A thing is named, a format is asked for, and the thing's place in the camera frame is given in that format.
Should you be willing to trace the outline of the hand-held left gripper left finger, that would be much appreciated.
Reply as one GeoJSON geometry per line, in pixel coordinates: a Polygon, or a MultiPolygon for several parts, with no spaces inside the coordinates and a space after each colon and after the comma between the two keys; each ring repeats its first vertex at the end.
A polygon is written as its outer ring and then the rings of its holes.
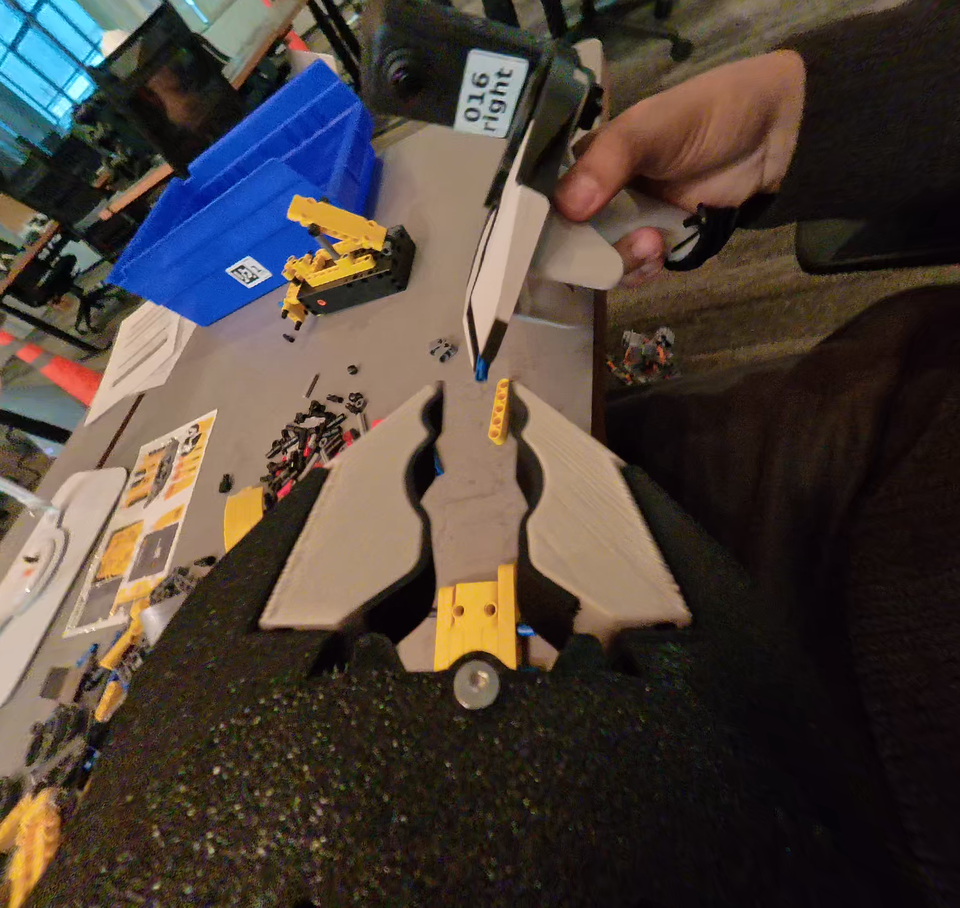
{"type": "Polygon", "coordinates": [[[374,633],[420,626],[437,578],[424,497],[437,478],[443,385],[429,383],[328,470],[259,617],[264,631],[374,633]]]}

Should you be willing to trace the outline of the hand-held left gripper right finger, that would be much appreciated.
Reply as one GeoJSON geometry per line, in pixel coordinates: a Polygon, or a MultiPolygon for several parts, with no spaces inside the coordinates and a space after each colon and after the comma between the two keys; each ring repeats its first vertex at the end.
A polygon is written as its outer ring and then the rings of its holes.
{"type": "Polygon", "coordinates": [[[561,650],[625,632],[685,629],[692,614],[625,476],[626,463],[527,386],[510,391],[522,621],[561,650]]]}

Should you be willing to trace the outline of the person's right forearm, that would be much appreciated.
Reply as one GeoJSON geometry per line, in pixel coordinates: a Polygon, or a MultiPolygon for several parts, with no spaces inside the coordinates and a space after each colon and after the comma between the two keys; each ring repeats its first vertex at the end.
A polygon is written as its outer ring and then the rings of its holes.
{"type": "Polygon", "coordinates": [[[752,228],[958,206],[959,0],[909,0],[792,38],[793,159],[752,228]]]}

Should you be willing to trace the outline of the person's right hand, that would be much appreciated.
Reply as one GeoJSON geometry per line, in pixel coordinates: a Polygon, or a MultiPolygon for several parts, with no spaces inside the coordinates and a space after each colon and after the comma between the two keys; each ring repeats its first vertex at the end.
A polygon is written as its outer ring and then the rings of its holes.
{"type": "Polygon", "coordinates": [[[688,212],[777,194],[793,160],[807,70],[774,50],[644,98],[574,147],[554,203],[585,222],[627,186],[688,212]]]}

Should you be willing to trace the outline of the yellow curved toy panel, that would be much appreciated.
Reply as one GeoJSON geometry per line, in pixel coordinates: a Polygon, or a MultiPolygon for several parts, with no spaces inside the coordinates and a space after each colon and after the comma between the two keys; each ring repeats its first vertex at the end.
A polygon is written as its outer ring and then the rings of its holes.
{"type": "Polygon", "coordinates": [[[260,484],[248,485],[228,494],[222,518],[223,552],[230,552],[263,518],[265,492],[260,484]]]}

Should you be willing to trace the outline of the pile of small toy pieces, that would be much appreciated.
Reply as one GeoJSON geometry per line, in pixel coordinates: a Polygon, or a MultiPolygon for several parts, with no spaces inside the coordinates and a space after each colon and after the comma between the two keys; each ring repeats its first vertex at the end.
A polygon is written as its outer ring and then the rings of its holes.
{"type": "Polygon", "coordinates": [[[329,468],[369,430],[366,393],[323,393],[320,381],[319,374],[312,376],[299,407],[267,449],[259,477],[267,507],[291,494],[313,470],[329,468]]]}

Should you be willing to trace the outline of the yellow black toy model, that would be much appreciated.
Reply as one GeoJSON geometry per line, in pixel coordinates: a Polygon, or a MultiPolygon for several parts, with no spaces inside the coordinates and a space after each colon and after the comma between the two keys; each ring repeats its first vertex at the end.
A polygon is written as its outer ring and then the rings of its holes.
{"type": "Polygon", "coordinates": [[[289,221],[308,230],[315,251],[287,259],[281,317],[300,330],[308,317],[329,316],[404,292],[416,244],[403,225],[378,222],[337,207],[326,198],[295,195],[289,221]]]}

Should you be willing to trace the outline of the blue plastic storage bin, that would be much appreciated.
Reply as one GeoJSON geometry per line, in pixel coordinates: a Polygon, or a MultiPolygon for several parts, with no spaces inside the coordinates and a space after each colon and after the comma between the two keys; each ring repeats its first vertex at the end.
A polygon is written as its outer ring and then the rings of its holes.
{"type": "Polygon", "coordinates": [[[189,178],[207,184],[234,165],[256,169],[285,158],[348,111],[363,108],[354,89],[315,60],[192,161],[189,178]]]}

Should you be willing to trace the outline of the yellow toy panel with holes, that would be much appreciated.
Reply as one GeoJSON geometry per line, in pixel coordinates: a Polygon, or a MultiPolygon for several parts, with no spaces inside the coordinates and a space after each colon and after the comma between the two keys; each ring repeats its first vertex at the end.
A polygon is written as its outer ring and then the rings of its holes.
{"type": "Polygon", "coordinates": [[[509,670],[519,668],[516,562],[499,565],[493,580],[438,590],[434,671],[448,670],[474,654],[493,657],[509,670]]]}

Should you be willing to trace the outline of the printed instruction sheet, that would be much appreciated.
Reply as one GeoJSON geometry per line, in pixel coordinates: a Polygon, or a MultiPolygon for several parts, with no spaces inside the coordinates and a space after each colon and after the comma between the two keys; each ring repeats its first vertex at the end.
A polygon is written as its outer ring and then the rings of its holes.
{"type": "Polygon", "coordinates": [[[168,576],[216,419],[211,410],[141,447],[63,638],[127,624],[136,604],[168,576]]]}

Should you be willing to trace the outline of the person's dark clothing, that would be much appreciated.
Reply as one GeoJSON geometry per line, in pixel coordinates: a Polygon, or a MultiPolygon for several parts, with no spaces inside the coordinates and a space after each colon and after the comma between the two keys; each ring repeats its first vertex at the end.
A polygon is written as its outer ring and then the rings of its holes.
{"type": "Polygon", "coordinates": [[[958,906],[958,400],[951,284],[606,405],[612,451],[738,560],[832,688],[930,906],[958,906]]]}

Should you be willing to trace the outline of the white paper sheet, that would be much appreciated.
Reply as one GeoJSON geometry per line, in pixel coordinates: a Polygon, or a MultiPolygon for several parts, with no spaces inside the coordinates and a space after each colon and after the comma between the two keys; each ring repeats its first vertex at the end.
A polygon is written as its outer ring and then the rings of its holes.
{"type": "Polygon", "coordinates": [[[147,301],[119,326],[84,426],[121,401],[164,385],[197,324],[147,301]]]}

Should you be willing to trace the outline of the red white barrier tape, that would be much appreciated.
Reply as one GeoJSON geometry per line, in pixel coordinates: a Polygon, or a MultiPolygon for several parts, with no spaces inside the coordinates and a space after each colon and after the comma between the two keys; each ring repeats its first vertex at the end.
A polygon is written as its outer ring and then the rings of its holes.
{"type": "Polygon", "coordinates": [[[16,338],[4,330],[1,331],[1,347],[13,349],[14,357],[40,372],[80,405],[90,408],[93,404],[102,384],[102,372],[16,338]]]}

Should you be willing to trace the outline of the heap of black toy parts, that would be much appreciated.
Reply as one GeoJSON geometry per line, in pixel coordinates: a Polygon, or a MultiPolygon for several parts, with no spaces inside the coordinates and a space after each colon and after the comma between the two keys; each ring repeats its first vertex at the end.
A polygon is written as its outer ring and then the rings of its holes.
{"type": "Polygon", "coordinates": [[[70,703],[31,727],[24,761],[30,788],[78,788],[88,769],[95,722],[90,708],[70,703]]]}

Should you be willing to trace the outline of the yellow toy claw piece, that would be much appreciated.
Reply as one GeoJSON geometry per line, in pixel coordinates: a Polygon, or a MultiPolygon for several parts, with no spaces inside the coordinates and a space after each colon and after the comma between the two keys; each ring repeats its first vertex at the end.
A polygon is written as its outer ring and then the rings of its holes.
{"type": "Polygon", "coordinates": [[[22,796],[2,819],[3,907],[25,906],[52,862],[62,835],[59,800],[58,789],[45,787],[22,796]]]}

